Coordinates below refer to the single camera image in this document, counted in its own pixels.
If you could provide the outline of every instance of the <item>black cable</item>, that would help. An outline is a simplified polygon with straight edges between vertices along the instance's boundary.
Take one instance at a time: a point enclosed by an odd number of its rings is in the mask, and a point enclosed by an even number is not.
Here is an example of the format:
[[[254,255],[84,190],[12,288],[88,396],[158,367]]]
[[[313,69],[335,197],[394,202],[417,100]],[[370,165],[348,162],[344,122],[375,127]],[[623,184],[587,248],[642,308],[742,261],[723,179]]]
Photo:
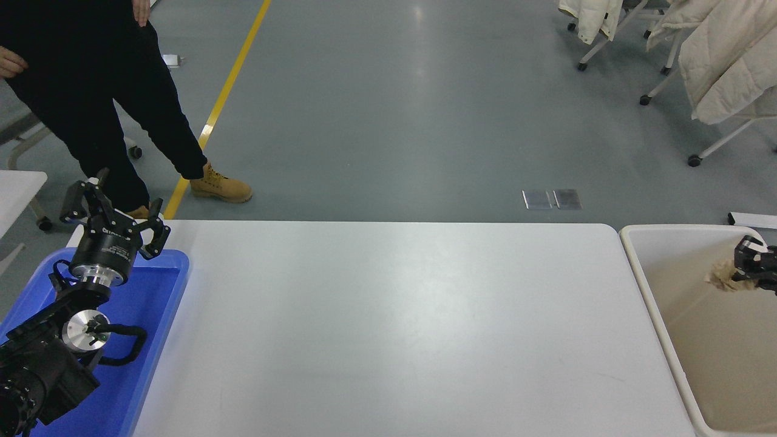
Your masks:
[[[119,325],[119,324],[99,325],[94,328],[94,332],[96,333],[113,332],[119,335],[136,337],[135,342],[132,344],[132,350],[126,357],[124,358],[101,357],[99,359],[99,363],[102,365],[120,366],[120,365],[125,365],[133,362],[138,357],[138,355],[140,355],[141,350],[143,349],[143,344],[145,344],[146,338],[148,338],[148,333],[146,332],[145,329],[141,327],[131,327],[131,326]]]
[[[22,437],[30,437],[30,433],[33,431],[33,428],[35,428],[35,425],[37,425],[37,419],[33,419],[32,423],[27,424],[22,433]]]
[[[67,281],[67,282],[69,282],[69,283],[70,283],[70,285],[73,285],[73,284],[75,284],[77,281],[76,281],[74,278],[66,278],[66,277],[65,277],[65,276],[62,274],[62,272],[61,272],[61,271],[59,271],[59,269],[57,268],[57,265],[59,265],[59,264],[64,264],[64,265],[66,265],[66,266],[70,267],[70,261],[68,261],[68,260],[58,260],[57,262],[55,262],[55,263],[54,263],[54,266],[53,266],[53,269],[54,269],[54,274],[55,274],[55,275],[57,275],[59,278],[62,278],[62,280],[63,280],[63,281]]]

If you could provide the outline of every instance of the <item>metal floor plate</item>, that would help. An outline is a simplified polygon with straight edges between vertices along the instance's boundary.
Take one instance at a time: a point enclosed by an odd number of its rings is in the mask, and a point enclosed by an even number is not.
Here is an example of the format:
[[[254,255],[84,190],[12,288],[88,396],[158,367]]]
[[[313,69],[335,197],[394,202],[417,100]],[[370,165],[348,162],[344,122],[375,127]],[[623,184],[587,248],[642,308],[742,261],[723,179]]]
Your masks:
[[[523,190],[526,209],[552,209],[550,196],[545,190]]]
[[[583,209],[577,190],[553,190],[559,209]]]

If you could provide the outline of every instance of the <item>white jacket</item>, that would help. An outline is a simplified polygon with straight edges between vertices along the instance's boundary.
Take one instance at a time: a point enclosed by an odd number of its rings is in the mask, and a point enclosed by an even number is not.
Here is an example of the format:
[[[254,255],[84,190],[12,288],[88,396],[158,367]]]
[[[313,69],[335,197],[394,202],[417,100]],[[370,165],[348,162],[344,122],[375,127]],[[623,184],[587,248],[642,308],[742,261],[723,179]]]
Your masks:
[[[720,0],[668,0],[672,6],[652,29],[647,40],[647,50],[656,47],[662,40],[672,37],[684,29],[699,27]]]
[[[622,6],[623,0],[559,0],[559,11],[577,18],[577,36],[585,44],[593,43],[599,30],[612,41]]]
[[[679,64],[692,118],[777,116],[777,1],[720,0],[682,44]]]

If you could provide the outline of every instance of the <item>white tabletop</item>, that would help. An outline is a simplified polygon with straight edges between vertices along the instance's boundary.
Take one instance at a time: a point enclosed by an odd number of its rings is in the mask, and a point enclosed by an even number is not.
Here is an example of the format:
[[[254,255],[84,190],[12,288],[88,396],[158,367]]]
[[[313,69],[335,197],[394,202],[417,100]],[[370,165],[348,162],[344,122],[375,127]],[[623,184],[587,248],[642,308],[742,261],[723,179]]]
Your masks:
[[[46,173],[0,170],[0,237],[46,182]]]
[[[694,435],[605,225],[168,223],[137,437]]]

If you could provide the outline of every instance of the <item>beige plastic bin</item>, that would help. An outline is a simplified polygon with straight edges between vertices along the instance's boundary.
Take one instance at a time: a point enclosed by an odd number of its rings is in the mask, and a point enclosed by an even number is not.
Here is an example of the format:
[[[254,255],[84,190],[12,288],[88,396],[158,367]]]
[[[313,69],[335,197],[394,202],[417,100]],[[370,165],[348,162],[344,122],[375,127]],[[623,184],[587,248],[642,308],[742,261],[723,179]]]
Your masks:
[[[704,282],[752,229],[633,225],[621,232],[696,433],[777,436],[777,296]]]

